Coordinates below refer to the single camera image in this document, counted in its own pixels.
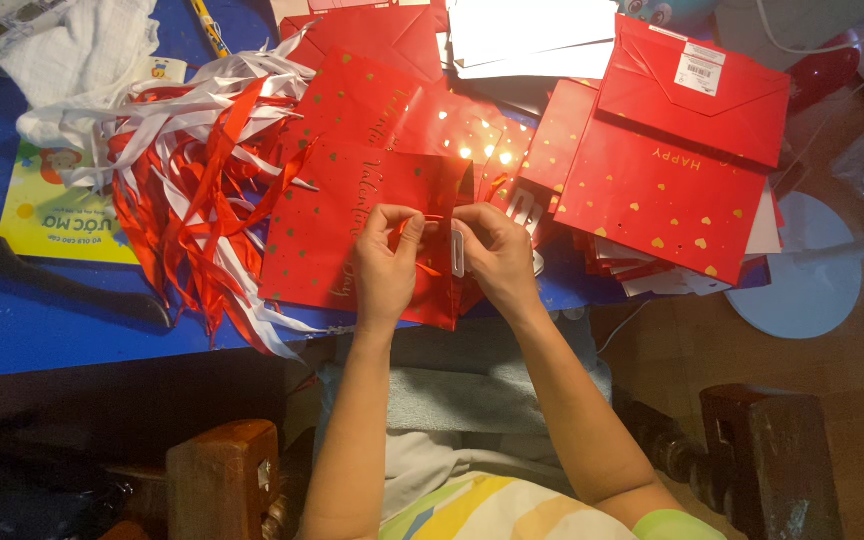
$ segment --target striped shirt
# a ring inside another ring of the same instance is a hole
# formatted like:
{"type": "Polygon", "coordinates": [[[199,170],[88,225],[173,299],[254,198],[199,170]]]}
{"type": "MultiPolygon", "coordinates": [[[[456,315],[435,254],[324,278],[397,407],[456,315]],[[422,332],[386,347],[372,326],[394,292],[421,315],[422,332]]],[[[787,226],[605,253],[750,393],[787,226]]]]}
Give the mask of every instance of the striped shirt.
{"type": "Polygon", "coordinates": [[[704,522],[657,510],[630,531],[608,514],[534,483],[483,472],[453,478],[382,523],[379,540],[724,540],[704,522]]]}

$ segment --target clothes hanger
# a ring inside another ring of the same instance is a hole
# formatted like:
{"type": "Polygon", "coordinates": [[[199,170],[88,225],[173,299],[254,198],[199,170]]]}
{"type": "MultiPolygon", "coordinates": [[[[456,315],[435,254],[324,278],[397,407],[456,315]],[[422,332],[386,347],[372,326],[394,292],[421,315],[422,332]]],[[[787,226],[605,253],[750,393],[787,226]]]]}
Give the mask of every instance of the clothes hanger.
{"type": "Polygon", "coordinates": [[[53,274],[22,260],[0,236],[0,278],[22,283],[69,300],[124,315],[151,325],[171,328],[168,311],[155,298],[137,292],[113,292],[53,274]]]}

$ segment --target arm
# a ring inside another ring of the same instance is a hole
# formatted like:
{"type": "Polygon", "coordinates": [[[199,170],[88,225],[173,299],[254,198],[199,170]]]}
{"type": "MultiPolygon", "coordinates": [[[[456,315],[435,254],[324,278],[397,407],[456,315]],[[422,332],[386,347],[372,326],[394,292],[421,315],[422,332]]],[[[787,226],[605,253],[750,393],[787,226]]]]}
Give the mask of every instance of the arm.
{"type": "Polygon", "coordinates": [[[302,524],[307,540],[378,537],[392,334],[416,288],[416,252],[425,224],[416,210],[377,204],[355,244],[359,318],[309,484],[302,524]],[[409,223],[392,253],[390,224],[406,219],[409,223]]]}
{"type": "Polygon", "coordinates": [[[458,207],[454,216],[465,260],[522,348],[552,444],[579,499],[630,530],[654,510],[681,510],[549,318],[528,231],[491,204],[458,207]]]}

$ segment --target towel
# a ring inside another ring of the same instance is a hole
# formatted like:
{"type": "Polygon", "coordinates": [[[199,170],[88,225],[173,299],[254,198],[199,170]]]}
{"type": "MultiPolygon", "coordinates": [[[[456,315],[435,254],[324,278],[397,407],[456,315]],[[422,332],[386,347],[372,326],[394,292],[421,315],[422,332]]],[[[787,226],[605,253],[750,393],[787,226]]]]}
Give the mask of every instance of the towel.
{"type": "MultiPolygon", "coordinates": [[[[612,373],[595,354],[588,311],[577,320],[559,317],[556,326],[611,403],[612,373]]],[[[351,336],[340,337],[338,363],[318,372],[324,386],[322,434],[351,346],[351,336]]],[[[391,366],[391,430],[548,435],[522,349],[504,319],[460,321],[455,332],[430,326],[401,329],[392,339],[391,366]]]]}
{"type": "Polygon", "coordinates": [[[110,109],[135,80],[136,68],[159,48],[156,0],[78,0],[59,25],[8,50],[0,66],[31,110],[19,135],[32,144],[62,146],[65,111],[110,109]]]}

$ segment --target table surface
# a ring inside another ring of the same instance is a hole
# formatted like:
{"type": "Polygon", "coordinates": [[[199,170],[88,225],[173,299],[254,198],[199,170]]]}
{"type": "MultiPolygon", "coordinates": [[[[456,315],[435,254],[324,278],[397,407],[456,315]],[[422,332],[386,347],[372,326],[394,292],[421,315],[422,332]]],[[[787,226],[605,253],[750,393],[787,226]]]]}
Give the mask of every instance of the table surface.
{"type": "MultiPolygon", "coordinates": [[[[255,50],[266,40],[275,41],[275,18],[268,0],[211,0],[208,7],[222,25],[231,50],[255,50]]],[[[161,22],[157,56],[193,66],[212,60],[189,2],[159,0],[152,18],[161,22]]],[[[0,217],[18,150],[15,124],[26,110],[16,85],[0,80],[0,217]]],[[[582,255],[572,250],[568,234],[539,251],[546,260],[546,270],[539,277],[541,296],[550,311],[628,300],[613,279],[586,275],[582,255]]],[[[92,287],[153,294],[138,266],[37,257],[28,261],[92,287]]],[[[282,311],[314,328],[338,331],[355,324],[354,313],[290,304],[283,304],[282,311]]],[[[489,314],[495,310],[484,301],[469,316],[489,314]]],[[[280,334],[286,341],[308,338],[284,328],[280,334]]],[[[248,346],[228,321],[219,328],[213,347],[202,318],[195,313],[186,312],[174,328],[159,330],[0,279],[0,375],[248,346]]]]}

